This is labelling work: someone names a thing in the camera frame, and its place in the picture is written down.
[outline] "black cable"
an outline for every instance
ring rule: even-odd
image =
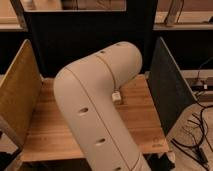
[[[206,134],[205,134],[205,139],[206,139],[207,144],[209,145],[210,150],[213,152],[213,147],[212,147],[212,145],[210,144],[210,142],[209,142],[209,140],[208,140],[208,138],[207,138],[207,134],[208,134],[208,130],[209,130],[209,128],[208,128],[208,124],[207,124],[207,122],[206,122],[206,120],[205,120],[205,119],[203,119],[203,121],[204,121],[204,123],[206,124]]]
[[[197,77],[193,83],[193,85],[196,85],[196,83],[198,82],[199,78],[200,78],[200,70],[203,68],[204,65],[206,65],[207,63],[209,63],[211,60],[213,59],[213,57],[208,58],[206,61],[204,61],[198,68],[198,72],[197,72]]]
[[[202,107],[202,108],[207,107],[207,106],[204,106],[204,105],[200,104],[198,101],[196,101],[196,103],[197,103],[200,107]]]
[[[177,17],[176,23],[178,23],[178,22],[179,22],[179,19],[180,19],[181,13],[182,13],[182,11],[183,11],[184,3],[185,3],[185,1],[184,1],[184,0],[182,0],[182,6],[181,6],[181,9],[180,9],[179,15],[178,15],[178,17]]]
[[[194,136],[194,134],[192,134],[190,131],[186,130],[184,127],[182,127],[182,129],[189,135],[191,135],[192,139],[194,140],[194,144],[197,145],[197,140]]]
[[[204,112],[206,109],[210,109],[210,108],[213,108],[213,105],[204,106],[204,108],[201,109],[201,111],[200,111],[200,119],[201,119],[201,120],[203,119],[203,112]]]
[[[199,142],[195,145],[185,145],[185,144],[182,144],[180,143],[179,141],[177,141],[176,139],[173,139],[173,141],[178,144],[179,146],[182,146],[182,147],[185,147],[185,148],[189,148],[189,149],[193,149],[193,148],[199,148],[201,146],[201,144],[203,143],[203,141],[205,140],[205,129],[203,127],[203,125],[201,124],[201,120],[200,118],[198,118],[197,116],[193,115],[199,122],[200,122],[200,130],[201,130],[201,133],[202,133],[202,136],[199,140]]]
[[[173,139],[171,140],[171,143],[172,143],[178,150],[180,150],[182,153],[184,153],[186,156],[188,156],[189,158],[191,158],[192,160],[194,160],[195,162],[197,162],[199,165],[201,165],[206,171],[209,171],[208,165],[205,166],[205,165],[202,164],[198,159],[196,159],[195,157],[193,157],[192,155],[190,155],[189,153],[187,153],[186,151],[184,151],[182,148],[180,148],[180,147],[173,141]]]
[[[194,117],[196,116],[195,118],[200,122],[200,118],[197,117],[197,115],[199,115],[199,114],[197,114],[197,113],[192,113],[192,116],[194,116]],[[193,121],[193,120],[188,119],[187,121],[188,121],[188,122],[191,122],[191,123],[193,123],[193,124],[195,124],[195,125],[197,125],[196,127],[193,127],[193,129],[199,128],[199,127],[200,127],[200,124],[197,123],[197,122],[195,122],[195,121]]]

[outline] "dark gray divider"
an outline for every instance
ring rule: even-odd
[[[156,43],[148,85],[167,135],[182,111],[195,103],[196,98],[162,38]]]

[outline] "wooden tabletop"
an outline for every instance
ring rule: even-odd
[[[43,81],[40,97],[21,154],[23,162],[83,158],[53,95],[54,79]],[[157,111],[143,75],[121,88],[121,118],[143,154],[168,151]]]

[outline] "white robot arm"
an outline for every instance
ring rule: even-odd
[[[141,65],[139,50],[120,42],[65,66],[55,78],[56,102],[94,171],[150,170],[111,99]]]

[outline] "wooden panel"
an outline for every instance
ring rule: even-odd
[[[25,40],[0,84],[0,129],[22,148],[41,88],[31,44]]]
[[[168,151],[144,77],[138,76],[125,85],[121,92],[123,104],[117,106],[118,111],[142,152]],[[32,116],[21,160],[32,162],[83,157],[56,105],[53,95],[53,79],[45,79]]]

